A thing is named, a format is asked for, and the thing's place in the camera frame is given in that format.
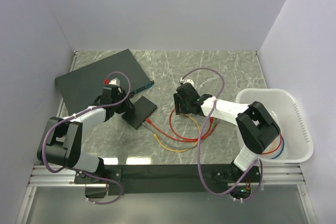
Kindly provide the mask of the small black box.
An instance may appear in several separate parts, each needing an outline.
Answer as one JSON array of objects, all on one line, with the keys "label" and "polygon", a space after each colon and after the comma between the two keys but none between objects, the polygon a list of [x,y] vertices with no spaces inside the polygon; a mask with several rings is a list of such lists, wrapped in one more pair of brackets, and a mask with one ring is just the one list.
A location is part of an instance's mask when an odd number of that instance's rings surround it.
[{"label": "small black box", "polygon": [[133,109],[125,112],[122,118],[137,130],[156,109],[156,104],[142,96],[134,103]]}]

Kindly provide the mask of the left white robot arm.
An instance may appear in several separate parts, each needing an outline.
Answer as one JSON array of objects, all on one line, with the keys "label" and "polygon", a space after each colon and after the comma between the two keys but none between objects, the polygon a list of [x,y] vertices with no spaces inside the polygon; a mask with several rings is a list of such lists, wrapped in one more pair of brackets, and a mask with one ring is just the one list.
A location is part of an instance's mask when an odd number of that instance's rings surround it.
[{"label": "left white robot arm", "polygon": [[38,160],[52,173],[60,170],[50,168],[50,163],[62,168],[84,170],[94,183],[103,181],[106,175],[103,160],[81,150],[82,135],[114,114],[132,110],[133,104],[128,96],[129,93],[121,87],[108,84],[103,87],[102,95],[85,110],[65,118],[51,117],[37,150]]}]

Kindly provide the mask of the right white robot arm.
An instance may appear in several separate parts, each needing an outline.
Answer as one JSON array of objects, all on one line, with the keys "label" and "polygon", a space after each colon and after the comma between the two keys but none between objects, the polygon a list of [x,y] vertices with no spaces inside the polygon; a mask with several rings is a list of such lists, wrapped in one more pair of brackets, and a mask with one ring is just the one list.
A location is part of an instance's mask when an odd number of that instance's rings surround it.
[{"label": "right white robot arm", "polygon": [[264,105],[234,103],[211,94],[199,95],[191,83],[184,83],[173,94],[177,114],[212,117],[237,126],[243,147],[230,164],[227,177],[242,182],[249,176],[249,166],[280,135],[280,127]]}]

